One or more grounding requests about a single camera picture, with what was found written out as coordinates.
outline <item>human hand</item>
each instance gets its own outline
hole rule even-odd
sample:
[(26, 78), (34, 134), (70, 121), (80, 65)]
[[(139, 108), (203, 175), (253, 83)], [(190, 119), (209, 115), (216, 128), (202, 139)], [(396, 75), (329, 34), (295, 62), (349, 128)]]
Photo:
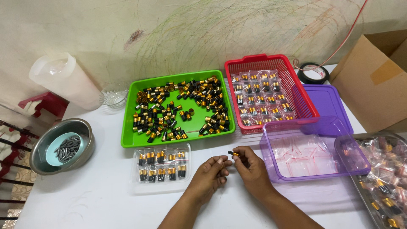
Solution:
[(199, 206), (210, 200), (218, 187), (226, 184), (229, 171), (226, 167), (231, 166), (227, 156), (214, 156), (203, 163), (195, 173), (185, 190), (183, 197), (189, 198)]
[(270, 195), (278, 194), (269, 180), (264, 161), (249, 146), (238, 146), (233, 152), (239, 153), (239, 156), (232, 156), (234, 166), (242, 177), (246, 189), (256, 199), (262, 201)]

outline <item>tape roll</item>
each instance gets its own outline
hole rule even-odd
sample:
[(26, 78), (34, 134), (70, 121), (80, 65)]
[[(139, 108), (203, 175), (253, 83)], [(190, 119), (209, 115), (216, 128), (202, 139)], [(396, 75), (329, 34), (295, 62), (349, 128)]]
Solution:
[[(312, 69), (317, 67), (319, 64), (315, 63), (305, 63), (301, 66), (301, 69), (307, 70), (307, 69)], [(298, 78), (304, 83), (304, 84), (323, 84), (325, 81), (329, 80), (329, 73), (328, 70), (326, 70), (324, 67), (318, 67), (314, 70), (311, 70), (316, 72), (320, 79), (312, 79), (309, 78), (308, 76), (305, 75), (304, 71), (298, 70)]]

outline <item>green plastic tray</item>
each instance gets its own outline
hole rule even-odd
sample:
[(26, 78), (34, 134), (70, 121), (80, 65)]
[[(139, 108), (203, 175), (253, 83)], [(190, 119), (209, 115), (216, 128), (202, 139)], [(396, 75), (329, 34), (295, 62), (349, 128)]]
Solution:
[[(221, 132), (219, 134), (210, 134), (206, 136), (199, 137), (198, 132), (192, 132), (192, 133), (187, 133), (188, 131), (193, 131), (193, 130), (200, 130), (201, 127), (205, 124), (205, 116), (212, 116), (213, 112), (206, 111), (206, 108), (203, 106), (198, 106), (195, 103), (194, 99), (187, 98), (186, 100), (180, 99), (178, 100), (176, 97), (179, 95), (179, 92), (173, 91), (170, 92), (170, 97), (166, 98), (164, 103), (162, 104), (164, 107), (167, 107), (167, 104), (170, 103), (170, 101), (174, 101), (174, 105), (182, 105), (182, 111), (188, 111), (190, 108), (194, 109), (195, 114), (192, 116), (192, 119), (190, 121), (182, 121), (181, 116), (179, 115), (179, 111), (177, 111), (177, 117), (175, 120), (177, 120), (177, 125), (176, 127), (180, 126), (181, 129), (183, 129), (186, 134), (188, 135), (187, 139), (180, 139), (176, 141), (168, 141), (168, 142), (162, 142), (161, 141), (161, 136), (157, 136), (156, 139), (152, 143), (148, 143), (147, 140), (149, 136), (147, 136), (145, 133), (138, 134), (137, 132), (133, 132), (133, 114), (135, 113), (136, 109), (136, 98), (137, 98), (137, 92), (142, 91), (144, 88), (150, 88), (150, 87), (158, 87), (158, 86), (163, 86), (165, 85), (166, 82), (174, 82), (174, 84), (180, 83), (182, 81), (192, 81), (193, 79), (196, 81), (199, 80), (205, 80), (212, 75), (216, 75), (217, 79), (222, 83), (222, 92), (223, 92), (223, 100), (226, 104), (226, 107), (229, 109), (228, 111), (228, 117), (229, 117), (229, 131), (227, 132)], [(204, 138), (210, 138), (210, 137), (216, 137), (216, 136), (222, 136), (225, 134), (231, 134), (236, 130), (236, 126), (234, 123), (233, 119), (233, 109), (231, 109), (230, 105), (230, 100), (229, 100), (229, 95), (227, 93), (225, 81), (223, 79), (222, 73), (219, 70), (210, 70), (210, 71), (202, 71), (202, 72), (195, 72), (195, 73), (184, 73), (184, 74), (178, 74), (178, 75), (169, 75), (169, 76), (163, 76), (163, 77), (157, 77), (157, 78), (152, 78), (152, 79), (144, 79), (140, 81), (135, 81), (130, 85), (129, 89), (129, 95), (127, 97), (127, 104), (126, 104), (126, 111), (125, 111), (125, 117), (123, 121), (123, 129), (122, 129), (122, 139), (121, 139), (121, 145), (124, 148), (131, 148), (131, 147), (141, 147), (141, 146), (148, 146), (148, 145), (162, 145), (162, 144), (167, 144), (167, 143), (179, 143), (179, 142), (184, 142), (184, 141), (191, 141), (191, 140), (197, 140), (197, 139), (204, 139)]]

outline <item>white plastic jug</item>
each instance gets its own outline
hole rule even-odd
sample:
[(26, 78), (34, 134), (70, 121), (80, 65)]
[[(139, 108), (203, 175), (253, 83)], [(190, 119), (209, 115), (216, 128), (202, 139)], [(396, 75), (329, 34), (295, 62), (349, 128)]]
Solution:
[(28, 77), (85, 110), (95, 110), (101, 106), (99, 89), (69, 53), (39, 58), (31, 67)]

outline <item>white table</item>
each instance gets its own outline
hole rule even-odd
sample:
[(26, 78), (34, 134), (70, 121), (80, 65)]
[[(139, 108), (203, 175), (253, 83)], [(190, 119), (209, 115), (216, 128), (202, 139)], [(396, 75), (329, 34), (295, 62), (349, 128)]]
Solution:
[[(345, 108), (354, 132), (365, 132)], [(112, 111), (102, 106), (87, 112), (69, 104), (64, 119), (78, 117), (90, 123), (96, 139), (95, 152), (77, 170), (38, 176), (16, 228), (156, 228), (161, 223), (182, 193), (135, 196), (130, 192), (133, 149), (120, 146), (123, 115), (124, 109)], [(193, 167), (196, 170), (209, 157), (226, 154), (238, 145), (251, 146), (261, 157), (260, 137), (261, 134), (242, 137), (237, 127), (235, 133), (224, 137), (192, 141)], [(275, 187), (327, 229), (374, 228), (349, 177)], [(261, 204), (247, 193), (232, 166), (226, 187), (202, 207), (195, 228), (276, 226)]]

